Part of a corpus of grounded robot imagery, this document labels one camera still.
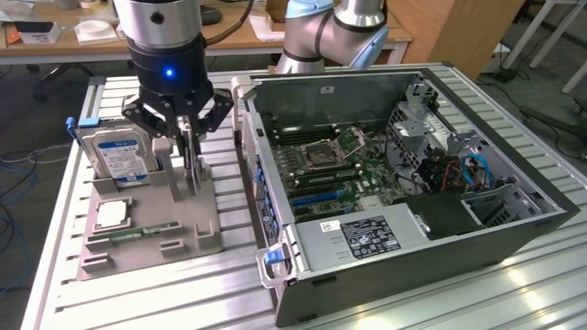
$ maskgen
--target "blue pcie slot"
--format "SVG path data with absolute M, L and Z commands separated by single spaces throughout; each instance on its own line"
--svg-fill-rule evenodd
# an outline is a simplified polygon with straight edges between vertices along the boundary
M 330 192 L 327 194 L 315 195 L 310 197 L 302 197 L 293 200 L 293 206 L 302 206 L 307 204 L 321 203 L 323 201 L 335 201 L 338 200 L 346 193 L 346 190 L 338 190 L 337 192 Z

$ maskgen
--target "robotic arm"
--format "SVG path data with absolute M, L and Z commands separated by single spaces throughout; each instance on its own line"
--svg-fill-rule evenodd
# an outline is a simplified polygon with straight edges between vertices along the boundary
M 202 35 L 196 0 L 115 0 L 115 5 L 140 83 L 123 116 L 154 137 L 176 140 L 186 167 L 191 168 L 200 140 L 218 129 L 234 106 L 230 91 L 214 89 L 208 81 L 204 48 L 240 28 L 254 0 L 242 19 L 208 40 Z M 337 9 L 334 0 L 291 0 L 286 17 L 278 73 L 322 71 L 325 57 L 355 69 L 374 63 L 389 34 L 386 2 L 382 12 L 381 0 L 345 0 Z M 202 116 L 210 99 L 214 107 Z
M 208 81 L 204 48 L 240 28 L 254 0 L 248 2 L 242 19 L 211 39 L 202 35 L 196 0 L 115 0 L 115 5 L 140 83 L 139 94 L 124 106 L 123 116 L 154 137 L 167 136 L 176 140 L 190 168 L 200 153 L 200 139 L 206 132 L 219 128 L 234 106 L 230 91 L 214 89 Z M 214 108 L 200 116 L 211 98 Z M 187 130 L 180 130 L 179 122 Z
M 290 0 L 286 45 L 277 73 L 325 71 L 325 58 L 367 69 L 386 45 L 387 1 Z

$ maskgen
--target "warning label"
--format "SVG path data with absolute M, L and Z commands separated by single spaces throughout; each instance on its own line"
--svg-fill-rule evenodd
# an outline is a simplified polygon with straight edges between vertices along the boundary
M 353 255 L 358 259 L 401 249 L 393 229 L 383 215 L 341 224 Z

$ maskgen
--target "open computer chassis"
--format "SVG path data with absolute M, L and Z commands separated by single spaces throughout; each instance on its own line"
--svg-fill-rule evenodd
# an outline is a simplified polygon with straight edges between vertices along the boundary
M 250 83 L 240 166 L 279 327 L 502 262 L 578 213 L 429 69 Z

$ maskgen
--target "red cable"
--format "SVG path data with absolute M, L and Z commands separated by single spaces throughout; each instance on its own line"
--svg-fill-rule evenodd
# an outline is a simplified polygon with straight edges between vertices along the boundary
M 447 170 L 445 171 L 445 179 L 442 180 L 442 188 L 441 188 L 441 191 L 445 191 L 445 189 L 447 188 L 447 177 L 449 177 L 449 171 L 450 171 L 450 169 L 451 169 L 451 165 L 455 164 L 455 163 L 457 163 L 457 162 L 455 162 L 454 160 L 451 160 L 451 161 L 449 162 Z

